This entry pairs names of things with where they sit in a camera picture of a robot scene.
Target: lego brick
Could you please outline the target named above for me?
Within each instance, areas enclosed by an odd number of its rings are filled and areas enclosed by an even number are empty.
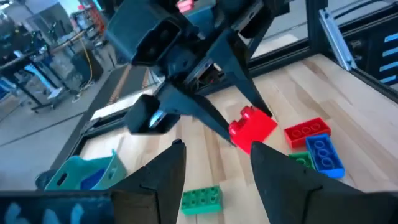
[[[315,169],[310,152],[297,152],[288,155],[288,157],[289,159],[297,161],[299,164],[305,165],[308,168]]]
[[[235,145],[250,154],[251,144],[254,141],[263,142],[278,124],[253,106],[245,106],[241,115],[239,121],[233,121],[229,125],[229,135]]]
[[[284,130],[285,138],[291,148],[305,146],[305,138],[318,134],[331,134],[329,126],[321,119],[315,118]]]
[[[327,134],[307,137],[305,143],[317,171],[331,178],[344,177],[343,163]]]
[[[219,186],[196,189],[182,194],[181,211],[185,215],[219,212],[223,209]]]
[[[189,10],[192,10],[194,7],[194,2],[193,0],[184,0],[184,1],[180,1],[177,3],[177,7],[180,9],[180,12],[187,12]]]

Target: light wood surface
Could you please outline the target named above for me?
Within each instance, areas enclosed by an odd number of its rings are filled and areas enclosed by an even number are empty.
[[[265,144],[290,154],[283,129],[322,117],[346,169],[342,182],[365,192],[398,190],[398,106],[322,55],[260,76],[257,88],[279,127]],[[249,102],[231,87],[208,97],[230,122]],[[95,114],[105,116],[134,103],[137,95]],[[254,184],[249,156],[201,122],[182,117],[163,136],[131,136],[120,129],[87,142],[84,159],[118,152],[129,174],[148,163],[176,138],[187,145],[185,190],[220,185],[224,210],[186,217],[177,223],[268,223]]]

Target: black cable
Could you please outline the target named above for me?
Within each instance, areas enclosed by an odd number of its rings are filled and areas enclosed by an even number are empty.
[[[342,12],[340,14],[335,15],[334,18],[338,19],[340,17],[343,17],[343,16],[355,11],[355,10],[358,10],[358,9],[360,9],[362,7],[368,6],[368,5],[370,5],[372,3],[375,3],[375,2],[378,2],[378,1],[380,1],[380,0],[370,0],[370,1],[367,1],[367,2],[364,2],[364,3],[361,3],[361,4],[357,5],[357,6],[352,7],[351,9],[348,9],[347,11],[344,11],[344,12]]]

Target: green lego brick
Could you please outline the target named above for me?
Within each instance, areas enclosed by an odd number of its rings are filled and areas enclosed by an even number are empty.
[[[310,152],[298,152],[289,155],[289,159],[296,160],[298,163],[308,168],[315,169]]]
[[[190,190],[182,194],[181,211],[186,215],[219,212],[222,192],[219,186]]]

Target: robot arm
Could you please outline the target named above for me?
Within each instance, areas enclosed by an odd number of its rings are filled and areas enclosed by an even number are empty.
[[[106,36],[127,60],[165,78],[153,96],[143,95],[132,106],[126,116],[130,132],[163,134],[180,115],[190,115],[230,141],[228,122],[192,88],[201,76],[217,72],[214,63],[256,108],[272,116],[249,76],[248,60],[285,2],[204,0],[184,15],[176,3],[124,1],[109,22]]]

